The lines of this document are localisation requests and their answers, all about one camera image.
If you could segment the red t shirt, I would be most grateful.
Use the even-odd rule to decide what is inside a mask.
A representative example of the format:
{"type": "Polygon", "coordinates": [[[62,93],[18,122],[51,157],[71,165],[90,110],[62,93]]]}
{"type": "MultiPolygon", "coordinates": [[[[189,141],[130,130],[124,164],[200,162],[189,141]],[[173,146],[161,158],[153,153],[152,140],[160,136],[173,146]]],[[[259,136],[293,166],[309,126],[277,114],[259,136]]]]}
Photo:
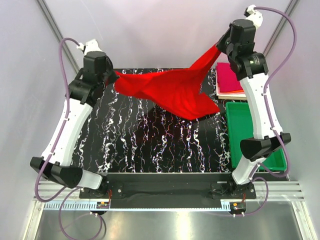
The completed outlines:
{"type": "Polygon", "coordinates": [[[115,90],[128,97],[150,100],[187,120],[218,113],[219,107],[200,88],[220,54],[213,45],[188,68],[144,74],[118,72],[115,90]]]}

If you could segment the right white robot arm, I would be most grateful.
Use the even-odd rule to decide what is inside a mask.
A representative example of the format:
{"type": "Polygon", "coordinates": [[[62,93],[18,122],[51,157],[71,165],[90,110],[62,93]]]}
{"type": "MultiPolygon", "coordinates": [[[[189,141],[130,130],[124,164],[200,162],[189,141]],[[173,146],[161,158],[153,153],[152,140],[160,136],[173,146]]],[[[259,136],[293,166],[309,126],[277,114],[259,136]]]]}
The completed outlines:
{"type": "Polygon", "coordinates": [[[266,58],[254,51],[256,29],[249,19],[234,20],[216,45],[227,55],[230,68],[244,90],[253,124],[253,136],[240,142],[241,159],[221,188],[222,193],[235,199],[249,189],[259,165],[291,141],[291,135],[284,133],[276,121],[266,85],[269,78],[266,58]]]}

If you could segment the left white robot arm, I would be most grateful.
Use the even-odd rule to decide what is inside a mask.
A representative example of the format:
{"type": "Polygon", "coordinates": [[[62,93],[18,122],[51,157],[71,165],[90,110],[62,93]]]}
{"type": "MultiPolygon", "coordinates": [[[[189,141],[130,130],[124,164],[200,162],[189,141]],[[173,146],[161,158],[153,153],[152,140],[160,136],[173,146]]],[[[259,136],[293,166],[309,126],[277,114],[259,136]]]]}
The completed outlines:
{"type": "Polygon", "coordinates": [[[89,51],[83,57],[83,67],[68,85],[69,98],[54,134],[40,157],[33,157],[30,166],[42,177],[67,188],[89,188],[97,198],[108,193],[108,186],[98,173],[71,165],[74,147],[80,131],[107,84],[117,75],[103,51],[89,51]]]}

